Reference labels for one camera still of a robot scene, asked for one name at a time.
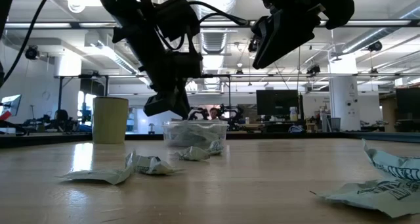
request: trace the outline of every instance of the person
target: person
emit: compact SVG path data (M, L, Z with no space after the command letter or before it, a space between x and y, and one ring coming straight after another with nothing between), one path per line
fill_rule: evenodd
M221 117L217 117L217 114L219 113L219 110L217 109L217 108L212 108L212 109L210 109L210 120L223 120L224 119L224 117L223 116L221 116Z

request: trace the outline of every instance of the white column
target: white column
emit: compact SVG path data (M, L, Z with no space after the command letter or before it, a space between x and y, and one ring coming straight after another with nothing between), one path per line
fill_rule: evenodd
M78 76L81 73L81 58L79 55L67 51L65 55L56 57L56 76ZM77 119L77 96L80 91L80 79L71 81L66 78L62 89L61 109L66 110L69 117Z
M357 73L354 54L340 56L341 60L329 61L329 73ZM360 130L360 111L358 102L358 85L354 76L329 79L331 98L331 117L341 118L341 130Z

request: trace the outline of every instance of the table surface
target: table surface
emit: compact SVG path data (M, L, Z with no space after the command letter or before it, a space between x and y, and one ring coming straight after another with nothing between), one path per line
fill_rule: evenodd
M395 155L416 144L369 141ZM68 182L69 170L122 168L126 154L160 156L185 171L133 174L113 186ZM202 162L172 160L162 141L125 145L69 143L0 150L0 223L418 223L330 204L309 191L378 179L355 139L227 141Z

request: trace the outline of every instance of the printed wrapper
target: printed wrapper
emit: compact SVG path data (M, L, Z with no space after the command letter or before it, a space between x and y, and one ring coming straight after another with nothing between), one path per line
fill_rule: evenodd
M379 210L392 218L420 213L420 184L401 179L382 179L345 184L341 189L318 196L331 202Z
M223 145L220 140L211 142L209 149L207 149L210 155L220 155L223 152Z
M177 171L182 171L181 169L176 169L171 167L167 162L160 160L160 158L155 156L145 157L138 156L138 163L135 166L134 170L139 173L147 175L166 175L175 173Z
M368 148L363 139L363 148L370 163L385 177L420 182L420 158L398 157L373 148Z
M137 163L138 156L136 152L130 153L125 157L125 169L94 169L94 170L83 170L83 171L72 171L65 175L59 176L59 178L65 178L69 180L97 180L106 181L109 184L116 185L125 181L134 171L133 164Z
M173 154L179 158L179 160L186 161L200 161L210 158L210 154L207 151L202 150L201 148L191 146L187 149L181 150Z

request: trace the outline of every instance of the clear plastic container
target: clear plastic container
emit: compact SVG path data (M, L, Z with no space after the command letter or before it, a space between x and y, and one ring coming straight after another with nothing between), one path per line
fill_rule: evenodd
M228 126L226 121L219 120L165 122L163 138L168 146L208 148L217 140L224 145Z

